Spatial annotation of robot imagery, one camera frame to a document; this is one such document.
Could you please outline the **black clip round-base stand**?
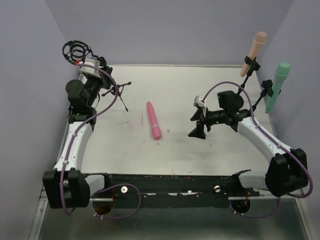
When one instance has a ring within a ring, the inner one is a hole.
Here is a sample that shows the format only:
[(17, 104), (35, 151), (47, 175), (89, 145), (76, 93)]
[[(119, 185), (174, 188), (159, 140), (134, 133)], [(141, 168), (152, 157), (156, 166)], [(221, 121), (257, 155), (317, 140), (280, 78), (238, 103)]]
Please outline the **black clip round-base stand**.
[(268, 96), (265, 104), (265, 113), (268, 114), (274, 108), (276, 100), (281, 92), (282, 84), (279, 82), (272, 82), (271, 79), (264, 80), (261, 84), (262, 91), (256, 103), (252, 106), (253, 111), (256, 110), (259, 102), (266, 96)]

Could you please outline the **peach microphone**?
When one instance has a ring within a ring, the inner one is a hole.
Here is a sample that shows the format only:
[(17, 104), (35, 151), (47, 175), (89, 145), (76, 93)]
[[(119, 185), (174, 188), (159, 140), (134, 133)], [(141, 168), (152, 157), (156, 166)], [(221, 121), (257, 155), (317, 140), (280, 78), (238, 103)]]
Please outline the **peach microphone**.
[[(263, 31), (258, 32), (255, 37), (253, 38), (253, 42), (250, 48), (250, 51), (247, 55), (247, 57), (253, 61), (255, 57), (258, 55), (261, 47), (266, 43), (267, 41), (267, 34)], [(247, 72), (250, 69), (250, 65), (248, 63), (244, 63), (242, 66), (242, 69), (240, 71), (240, 76), (244, 77)]]

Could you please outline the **pink microphone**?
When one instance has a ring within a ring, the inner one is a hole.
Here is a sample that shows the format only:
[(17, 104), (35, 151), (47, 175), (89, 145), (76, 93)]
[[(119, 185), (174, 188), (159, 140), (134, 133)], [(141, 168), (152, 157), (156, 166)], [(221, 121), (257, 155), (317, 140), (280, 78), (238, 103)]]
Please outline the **pink microphone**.
[(158, 124), (158, 120), (155, 114), (155, 110), (153, 108), (153, 105), (150, 101), (147, 102), (147, 112), (149, 116), (149, 121), (151, 125), (151, 133), (155, 140), (160, 140), (162, 137), (162, 132)]

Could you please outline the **black round-base microphone stand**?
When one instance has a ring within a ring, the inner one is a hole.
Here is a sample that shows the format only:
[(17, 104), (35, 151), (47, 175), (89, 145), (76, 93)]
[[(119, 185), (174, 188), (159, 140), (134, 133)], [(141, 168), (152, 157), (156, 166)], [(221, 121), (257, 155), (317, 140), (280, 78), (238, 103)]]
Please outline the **black round-base microphone stand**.
[[(244, 82), (240, 85), (243, 89), (245, 88), (245, 85), (249, 79), (249, 77), (252, 76), (254, 71), (258, 71), (260, 69), (260, 64), (256, 62), (256, 57), (252, 60), (251, 58), (249, 58), (248, 56), (245, 57), (244, 59), (245, 63), (248, 64), (249, 66), (249, 70), (246, 73), (246, 77)], [(244, 100), (243, 98), (240, 96), (242, 90), (239, 88), (237, 93), (235, 94), (235, 103), (236, 106), (240, 109), (243, 107), (244, 105)]]

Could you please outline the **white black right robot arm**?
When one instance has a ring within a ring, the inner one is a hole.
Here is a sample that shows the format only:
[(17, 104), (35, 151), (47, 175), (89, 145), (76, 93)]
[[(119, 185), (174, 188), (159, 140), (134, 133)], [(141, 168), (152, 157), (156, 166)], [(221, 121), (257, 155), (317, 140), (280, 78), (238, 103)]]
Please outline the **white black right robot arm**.
[(243, 98), (232, 90), (219, 92), (217, 97), (220, 107), (217, 111), (210, 111), (203, 97), (195, 97), (193, 105), (197, 110), (190, 120), (196, 122), (196, 127), (189, 137), (205, 139), (213, 125), (225, 124), (253, 144), (269, 166), (266, 172), (243, 170), (236, 173), (244, 189), (265, 190), (281, 197), (308, 185), (304, 171), (307, 156), (302, 149), (293, 149), (270, 134), (252, 118), (250, 110), (243, 108)]

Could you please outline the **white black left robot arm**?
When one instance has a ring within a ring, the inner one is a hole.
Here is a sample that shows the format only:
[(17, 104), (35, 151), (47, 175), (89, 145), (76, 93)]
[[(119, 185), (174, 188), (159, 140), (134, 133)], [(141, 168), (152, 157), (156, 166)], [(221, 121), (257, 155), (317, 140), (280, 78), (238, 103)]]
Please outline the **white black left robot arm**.
[(79, 77), (65, 86), (69, 101), (67, 132), (58, 161), (42, 177), (49, 206), (63, 209), (68, 215), (76, 208), (87, 207), (91, 196), (107, 186), (106, 174), (84, 174), (81, 168), (99, 116), (93, 104), (101, 89), (114, 87), (113, 69), (108, 65), (87, 72), (84, 69), (81, 66)]

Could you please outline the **black tripod shock-mount stand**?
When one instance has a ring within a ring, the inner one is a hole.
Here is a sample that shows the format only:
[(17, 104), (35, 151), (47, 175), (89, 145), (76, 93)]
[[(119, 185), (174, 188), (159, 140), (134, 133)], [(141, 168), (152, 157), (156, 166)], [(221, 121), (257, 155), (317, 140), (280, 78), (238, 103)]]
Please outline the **black tripod shock-mount stand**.
[(69, 81), (65, 86), (72, 109), (88, 110), (101, 96), (116, 95), (116, 87), (110, 78), (113, 68), (108, 66), (104, 57), (95, 55), (89, 45), (79, 40), (71, 40), (63, 45), (62, 54), (74, 66), (94, 66), (80, 66), (79, 77)]

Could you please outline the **mint green microphone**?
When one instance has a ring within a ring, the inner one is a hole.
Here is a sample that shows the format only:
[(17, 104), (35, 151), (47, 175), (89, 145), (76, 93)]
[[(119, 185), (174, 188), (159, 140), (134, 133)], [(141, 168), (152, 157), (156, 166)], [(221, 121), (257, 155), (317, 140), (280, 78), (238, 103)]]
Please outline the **mint green microphone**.
[(265, 104), (265, 113), (269, 114), (274, 108), (276, 100), (281, 92), (281, 88), (287, 79), (291, 65), (287, 62), (281, 62), (274, 74), (274, 80), (272, 84), (273, 95), (269, 96)]

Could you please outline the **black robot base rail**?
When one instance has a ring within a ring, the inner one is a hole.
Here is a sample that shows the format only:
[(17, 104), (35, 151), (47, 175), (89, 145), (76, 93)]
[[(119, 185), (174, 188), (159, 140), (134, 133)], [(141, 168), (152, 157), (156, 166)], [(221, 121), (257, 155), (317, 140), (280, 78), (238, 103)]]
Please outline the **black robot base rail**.
[(238, 176), (218, 175), (104, 175), (105, 187), (113, 190), (98, 191), (92, 198), (115, 200), (118, 209), (168, 208), (227, 208), (229, 199), (242, 200), (258, 197), (259, 192), (243, 188)]

